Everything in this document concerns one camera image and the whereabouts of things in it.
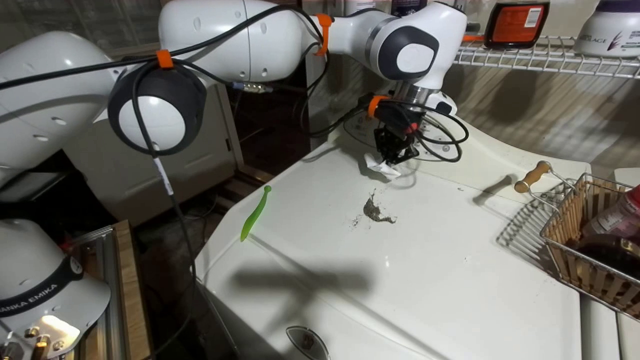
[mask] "wire shelf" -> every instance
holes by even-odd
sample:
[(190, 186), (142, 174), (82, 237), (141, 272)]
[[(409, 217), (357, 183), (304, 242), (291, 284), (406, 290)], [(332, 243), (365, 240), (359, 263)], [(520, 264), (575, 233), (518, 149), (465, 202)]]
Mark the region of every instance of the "wire shelf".
[(532, 49), (492, 50), (482, 41), (464, 42), (454, 63), (563, 74), (640, 79), (640, 57), (598, 58), (576, 54), (575, 37), (540, 37)]

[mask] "orange label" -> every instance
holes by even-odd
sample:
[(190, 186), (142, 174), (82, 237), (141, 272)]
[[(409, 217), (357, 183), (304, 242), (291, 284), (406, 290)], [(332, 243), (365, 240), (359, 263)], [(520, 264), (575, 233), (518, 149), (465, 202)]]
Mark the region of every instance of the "orange label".
[(523, 5), (503, 8), (495, 22), (493, 41), (532, 41), (536, 37), (544, 11), (542, 6)]

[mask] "green plastic worm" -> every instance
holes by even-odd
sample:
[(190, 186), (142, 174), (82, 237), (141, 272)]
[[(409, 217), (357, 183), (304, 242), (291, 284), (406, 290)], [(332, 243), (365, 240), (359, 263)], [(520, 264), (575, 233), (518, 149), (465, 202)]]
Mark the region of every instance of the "green plastic worm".
[(256, 220), (258, 220), (258, 218), (260, 217), (262, 209), (264, 209), (264, 206), (267, 204), (267, 194), (270, 191), (271, 187), (269, 185), (264, 187), (264, 194), (262, 194), (262, 199), (260, 199), (258, 207), (253, 210), (253, 213), (251, 213), (248, 218), (246, 218), (244, 226), (242, 226), (242, 232), (240, 233), (240, 242), (244, 241), (244, 239), (249, 236), (249, 231), (251, 231), (251, 228), (255, 224)]

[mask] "white tissue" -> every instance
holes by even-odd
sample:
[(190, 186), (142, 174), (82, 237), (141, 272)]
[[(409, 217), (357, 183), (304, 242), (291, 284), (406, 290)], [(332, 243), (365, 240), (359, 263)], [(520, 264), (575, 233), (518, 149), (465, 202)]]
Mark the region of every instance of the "white tissue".
[(387, 165), (384, 160), (377, 160), (372, 154), (364, 154), (364, 161), (367, 163), (367, 167), (375, 172), (383, 174), (389, 181), (399, 177), (401, 174), (394, 168)]

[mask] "wooden handle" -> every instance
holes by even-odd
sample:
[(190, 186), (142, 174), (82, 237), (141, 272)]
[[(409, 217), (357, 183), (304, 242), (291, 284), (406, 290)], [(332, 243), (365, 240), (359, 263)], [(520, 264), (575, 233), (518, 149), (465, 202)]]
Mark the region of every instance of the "wooden handle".
[(551, 166), (546, 161), (540, 161), (536, 168), (531, 170), (524, 176), (524, 179), (516, 182), (513, 187), (519, 193), (525, 193), (529, 191), (529, 187), (536, 181), (540, 180), (543, 174), (546, 174), (551, 169)]

